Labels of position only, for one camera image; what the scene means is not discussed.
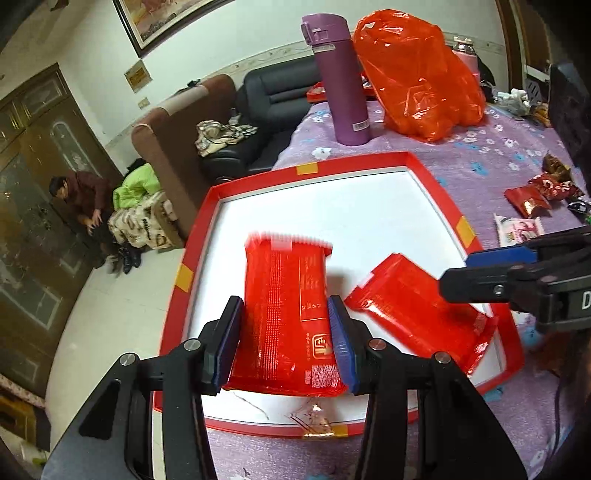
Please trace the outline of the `large red snack packet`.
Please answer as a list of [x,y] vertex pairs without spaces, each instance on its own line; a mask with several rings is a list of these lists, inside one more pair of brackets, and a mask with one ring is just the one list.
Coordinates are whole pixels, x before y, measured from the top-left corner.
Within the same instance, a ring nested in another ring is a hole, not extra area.
[[286,235],[245,242],[245,305],[226,390],[336,397],[339,377],[329,324],[332,245]]

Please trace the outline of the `red gold snack packet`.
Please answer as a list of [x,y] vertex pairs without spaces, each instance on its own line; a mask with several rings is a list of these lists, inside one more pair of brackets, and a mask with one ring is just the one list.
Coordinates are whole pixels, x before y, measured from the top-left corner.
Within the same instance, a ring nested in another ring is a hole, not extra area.
[[532,185],[507,189],[504,196],[524,218],[534,218],[551,210],[548,200]]

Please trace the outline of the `person in dark red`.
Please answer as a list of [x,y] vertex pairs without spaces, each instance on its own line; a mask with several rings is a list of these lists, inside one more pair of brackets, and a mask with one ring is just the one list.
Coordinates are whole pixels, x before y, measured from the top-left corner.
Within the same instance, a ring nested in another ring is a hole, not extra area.
[[100,248],[104,259],[114,270],[119,261],[118,243],[114,240],[108,220],[114,213],[110,183],[89,171],[69,171],[65,176],[51,178],[49,193],[66,204],[89,238]]

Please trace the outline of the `red tray on table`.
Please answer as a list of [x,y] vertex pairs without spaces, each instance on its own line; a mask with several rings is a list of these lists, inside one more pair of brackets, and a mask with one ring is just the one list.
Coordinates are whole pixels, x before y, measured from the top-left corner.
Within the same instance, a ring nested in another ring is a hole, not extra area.
[[[366,98],[370,100],[375,100],[377,98],[375,89],[365,76],[362,77],[362,84],[363,94],[366,96]],[[322,82],[318,82],[313,87],[308,89],[307,100],[310,104],[317,104],[328,101],[327,92],[325,92],[325,86]]]

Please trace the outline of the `dark wooden cabinet doors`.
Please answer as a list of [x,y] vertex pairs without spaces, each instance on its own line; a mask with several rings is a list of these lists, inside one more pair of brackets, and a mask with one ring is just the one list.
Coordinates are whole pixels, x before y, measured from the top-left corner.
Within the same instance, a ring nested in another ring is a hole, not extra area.
[[1,373],[39,397],[100,253],[48,190],[74,170],[121,177],[53,64],[1,99]]

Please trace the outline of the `orange plastic bag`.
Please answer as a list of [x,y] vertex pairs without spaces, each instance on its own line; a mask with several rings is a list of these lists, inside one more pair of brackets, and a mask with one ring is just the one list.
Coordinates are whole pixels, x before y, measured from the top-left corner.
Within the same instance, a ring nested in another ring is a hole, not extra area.
[[385,112],[386,126],[428,142],[481,122],[486,100],[439,26],[386,9],[360,19],[353,46]]

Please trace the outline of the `small wall plaque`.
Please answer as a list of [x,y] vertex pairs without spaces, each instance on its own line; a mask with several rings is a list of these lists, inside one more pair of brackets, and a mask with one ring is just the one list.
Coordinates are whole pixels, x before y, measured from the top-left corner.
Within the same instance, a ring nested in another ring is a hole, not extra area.
[[127,84],[134,93],[137,93],[152,81],[152,78],[142,60],[138,60],[135,64],[133,64],[124,73],[124,77],[127,81]]

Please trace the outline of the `patterned blanket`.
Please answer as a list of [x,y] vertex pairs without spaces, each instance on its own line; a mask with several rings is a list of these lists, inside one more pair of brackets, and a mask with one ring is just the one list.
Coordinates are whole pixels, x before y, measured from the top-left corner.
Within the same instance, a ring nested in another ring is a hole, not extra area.
[[184,241],[165,207],[171,206],[163,191],[144,197],[137,205],[116,210],[107,225],[119,245],[141,249],[182,248]]

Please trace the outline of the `green jacket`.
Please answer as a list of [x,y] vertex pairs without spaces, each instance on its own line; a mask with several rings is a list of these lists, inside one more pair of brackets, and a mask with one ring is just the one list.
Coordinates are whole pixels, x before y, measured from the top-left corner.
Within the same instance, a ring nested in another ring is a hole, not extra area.
[[121,185],[113,190],[115,210],[128,209],[138,205],[145,197],[158,193],[160,182],[149,163],[131,171]]

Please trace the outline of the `pink white candy packet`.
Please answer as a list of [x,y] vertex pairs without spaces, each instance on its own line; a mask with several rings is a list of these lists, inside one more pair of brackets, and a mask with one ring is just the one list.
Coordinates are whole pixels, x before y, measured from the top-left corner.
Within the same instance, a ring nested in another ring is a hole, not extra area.
[[494,220],[501,248],[522,244],[545,234],[538,218],[512,218],[495,214]]

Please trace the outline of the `pink thermos bottle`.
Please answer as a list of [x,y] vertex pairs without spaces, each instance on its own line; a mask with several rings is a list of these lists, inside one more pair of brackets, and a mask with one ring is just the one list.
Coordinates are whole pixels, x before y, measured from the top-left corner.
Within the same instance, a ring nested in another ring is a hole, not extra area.
[[477,82],[480,82],[480,70],[478,66],[478,55],[474,48],[474,42],[468,37],[455,36],[452,47],[454,54],[462,60],[469,68]]

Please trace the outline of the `purple thermos bottle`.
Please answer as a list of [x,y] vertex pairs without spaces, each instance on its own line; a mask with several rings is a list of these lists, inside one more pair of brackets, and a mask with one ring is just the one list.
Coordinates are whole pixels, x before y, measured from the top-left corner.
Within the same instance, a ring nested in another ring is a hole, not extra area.
[[329,13],[305,15],[301,33],[315,56],[332,113],[335,139],[359,146],[370,141],[370,119],[358,57],[349,25]]

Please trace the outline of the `brown gold snack bag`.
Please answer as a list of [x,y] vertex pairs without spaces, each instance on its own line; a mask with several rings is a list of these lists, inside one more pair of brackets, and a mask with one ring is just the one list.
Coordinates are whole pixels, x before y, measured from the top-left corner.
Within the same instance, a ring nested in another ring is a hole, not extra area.
[[560,183],[573,181],[570,168],[551,153],[543,157],[542,171]]

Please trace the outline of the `red white candy packet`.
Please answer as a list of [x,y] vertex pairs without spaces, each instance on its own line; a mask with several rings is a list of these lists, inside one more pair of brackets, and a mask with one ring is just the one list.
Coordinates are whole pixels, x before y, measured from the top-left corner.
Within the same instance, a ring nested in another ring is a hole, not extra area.
[[584,196],[583,191],[572,181],[559,181],[548,173],[534,176],[529,184],[548,201],[579,199]]

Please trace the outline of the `black shoes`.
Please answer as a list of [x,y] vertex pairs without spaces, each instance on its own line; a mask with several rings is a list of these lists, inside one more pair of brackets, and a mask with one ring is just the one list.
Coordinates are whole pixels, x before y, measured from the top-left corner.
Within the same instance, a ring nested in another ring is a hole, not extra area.
[[107,257],[106,265],[110,274],[127,275],[133,268],[141,266],[141,251],[135,247],[123,247]]

